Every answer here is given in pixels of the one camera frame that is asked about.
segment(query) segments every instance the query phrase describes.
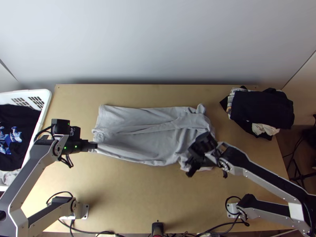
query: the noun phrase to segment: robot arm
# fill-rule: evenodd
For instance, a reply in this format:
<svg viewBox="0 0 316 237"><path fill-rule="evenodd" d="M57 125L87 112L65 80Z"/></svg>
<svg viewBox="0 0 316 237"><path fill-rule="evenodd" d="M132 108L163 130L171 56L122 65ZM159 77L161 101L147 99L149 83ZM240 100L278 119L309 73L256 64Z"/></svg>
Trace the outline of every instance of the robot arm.
<svg viewBox="0 0 316 237"><path fill-rule="evenodd" d="M53 119L51 134L54 140L37 140L30 159L21 169L13 183L0 198L0 236L35 237L60 217L86 219L88 205L78 203L75 197L54 197L46 208L26 217L21 206L44 169L61 155L88 151L96 144L80 139L80 128L71 127L68 120Z"/></svg>
<svg viewBox="0 0 316 237"><path fill-rule="evenodd" d="M191 177L198 167L209 161L227 173L242 175L264 187L288 202L288 205L258 201L252 194L246 194L238 203L227 204L228 216L235 218L264 218L289 227L297 228L303 235L314 236L316 223L316 196L307 193L300 186L252 162L247 154L237 147L217 141L210 133L200 135L189 151L193 164L187 173Z"/></svg>

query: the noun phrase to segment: black t-shirt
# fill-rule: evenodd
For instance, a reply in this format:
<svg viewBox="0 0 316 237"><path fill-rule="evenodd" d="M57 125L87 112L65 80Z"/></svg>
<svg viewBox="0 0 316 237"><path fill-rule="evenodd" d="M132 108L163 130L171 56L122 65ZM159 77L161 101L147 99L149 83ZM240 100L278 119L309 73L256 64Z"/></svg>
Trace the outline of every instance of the black t-shirt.
<svg viewBox="0 0 316 237"><path fill-rule="evenodd" d="M0 170L21 168L41 111L0 105Z"/></svg>

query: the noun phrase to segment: floor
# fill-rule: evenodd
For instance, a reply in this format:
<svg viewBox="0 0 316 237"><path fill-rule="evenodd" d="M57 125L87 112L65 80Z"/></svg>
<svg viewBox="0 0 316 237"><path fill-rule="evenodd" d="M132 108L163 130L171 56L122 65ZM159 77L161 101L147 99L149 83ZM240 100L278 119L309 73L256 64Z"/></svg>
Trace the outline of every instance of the floor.
<svg viewBox="0 0 316 237"><path fill-rule="evenodd" d="M280 151L283 156L291 153L293 148L301 136L301 132L303 129L309 127L306 126L293 126L291 130L281 130L280 133L276 135L278 140L278 144L280 147ZM289 163L291 156L287 156L284 158L284 163L287 166ZM312 164L316 159L316 151L312 149L306 142L302 142L295 152L295 160L297 161L297 165L300 168L300 171L303 174L308 174L315 172L316 170L312 169ZM294 165L290 166L288 171L289 177L294 176ZM316 194L316 177L307 178L305 180L306 190L311 194ZM280 233L286 232L286 230L282 231L256 231L256 232L239 232L239 233L228 233L225 236L228 237L271 237L274 235L278 235ZM124 234L126 237L148 237L149 234ZM92 237L95 235L89 234L81 234L74 233L75 237ZM282 237L301 237L302 235L298 232L291 232L288 234L281 235ZM50 233L44 232L39 237L69 237L69 233Z"/></svg>

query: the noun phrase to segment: white cloth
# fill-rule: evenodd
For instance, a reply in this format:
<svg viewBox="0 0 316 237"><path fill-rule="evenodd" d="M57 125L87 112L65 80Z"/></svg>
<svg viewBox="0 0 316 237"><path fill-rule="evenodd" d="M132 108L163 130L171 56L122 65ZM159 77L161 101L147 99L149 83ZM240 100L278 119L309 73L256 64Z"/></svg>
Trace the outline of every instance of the white cloth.
<svg viewBox="0 0 316 237"><path fill-rule="evenodd" d="M256 134L256 135L260 135L262 133L267 133L269 136L273 136L275 134L277 134L280 129L279 128L275 128L272 127L270 125L266 125L266 124L252 124L252 131Z"/></svg>
<svg viewBox="0 0 316 237"><path fill-rule="evenodd" d="M17 169L14 171L2 171L0 170L0 179L2 181L3 184L5 184L6 186L9 186L13 180L15 179L15 177L19 174L21 169Z"/></svg>
<svg viewBox="0 0 316 237"><path fill-rule="evenodd" d="M198 135L213 131L204 113L202 104L197 109L102 105L92 130L98 148L91 152L151 166L179 162L183 170L188 170L188 147Z"/></svg>

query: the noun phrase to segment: white wall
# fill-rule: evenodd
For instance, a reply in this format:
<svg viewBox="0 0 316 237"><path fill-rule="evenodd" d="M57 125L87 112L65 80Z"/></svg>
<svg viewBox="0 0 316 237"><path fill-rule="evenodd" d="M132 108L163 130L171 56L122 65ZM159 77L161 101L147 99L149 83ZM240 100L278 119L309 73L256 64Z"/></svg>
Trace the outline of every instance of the white wall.
<svg viewBox="0 0 316 237"><path fill-rule="evenodd" d="M298 125L313 125L316 114L316 53L283 88L293 101L295 121Z"/></svg>
<svg viewBox="0 0 316 237"><path fill-rule="evenodd" d="M265 83L316 49L315 0L0 2L0 58L24 84Z"/></svg>
<svg viewBox="0 0 316 237"><path fill-rule="evenodd" d="M0 92L20 89L21 84L7 71L0 61Z"/></svg>

